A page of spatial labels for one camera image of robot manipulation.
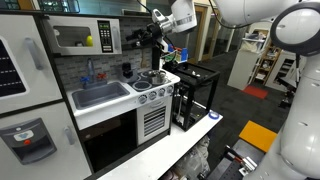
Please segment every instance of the toy stove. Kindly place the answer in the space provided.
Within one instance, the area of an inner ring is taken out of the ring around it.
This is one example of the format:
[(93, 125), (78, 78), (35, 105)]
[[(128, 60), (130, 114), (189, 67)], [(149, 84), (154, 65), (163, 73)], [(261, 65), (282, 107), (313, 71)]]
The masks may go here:
[(138, 91), (138, 92), (143, 92), (164, 84), (168, 84), (171, 81), (170, 80), (166, 80), (164, 83), (162, 84), (151, 84), (149, 82), (149, 77), (148, 77), (149, 71), (144, 71), (144, 72), (140, 72), (138, 73), (138, 79), (135, 82), (131, 82), (128, 83), (134, 90)]

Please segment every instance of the toy kitchen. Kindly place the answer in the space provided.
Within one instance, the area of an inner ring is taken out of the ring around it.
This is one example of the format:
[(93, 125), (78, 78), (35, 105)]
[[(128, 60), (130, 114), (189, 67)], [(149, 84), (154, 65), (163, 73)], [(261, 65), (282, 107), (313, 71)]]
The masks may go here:
[(152, 48), (123, 48), (151, 18), (6, 12), (0, 21), (2, 178), (84, 179), (170, 135), (180, 78), (152, 70)]

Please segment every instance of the sink faucet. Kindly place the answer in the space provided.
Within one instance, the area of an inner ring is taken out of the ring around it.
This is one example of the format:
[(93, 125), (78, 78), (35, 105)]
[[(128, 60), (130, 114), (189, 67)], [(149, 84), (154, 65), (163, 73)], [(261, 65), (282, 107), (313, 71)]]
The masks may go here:
[(87, 61), (87, 71), (88, 71), (88, 76), (90, 78), (89, 82), (94, 83), (95, 82), (95, 72), (94, 72), (93, 62), (92, 62), (91, 58), (88, 58), (88, 61)]

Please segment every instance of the gray floor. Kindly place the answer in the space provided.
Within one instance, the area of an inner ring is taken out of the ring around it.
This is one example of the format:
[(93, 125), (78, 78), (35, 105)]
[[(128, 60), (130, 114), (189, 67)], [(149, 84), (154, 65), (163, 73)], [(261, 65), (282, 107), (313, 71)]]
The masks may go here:
[[(260, 86), (269, 92), (262, 100), (227, 86), (236, 55), (237, 51), (234, 51), (199, 64), (221, 73), (212, 109), (222, 114), (224, 118), (215, 127), (211, 138), (208, 157), (211, 169), (220, 162), (219, 157), (223, 153), (224, 146), (227, 144), (232, 147), (237, 142), (238, 135), (248, 120), (278, 132), (289, 111), (278, 107), (284, 96), (283, 92)], [(208, 89), (201, 89), (196, 94), (196, 101), (205, 104), (208, 93)]]

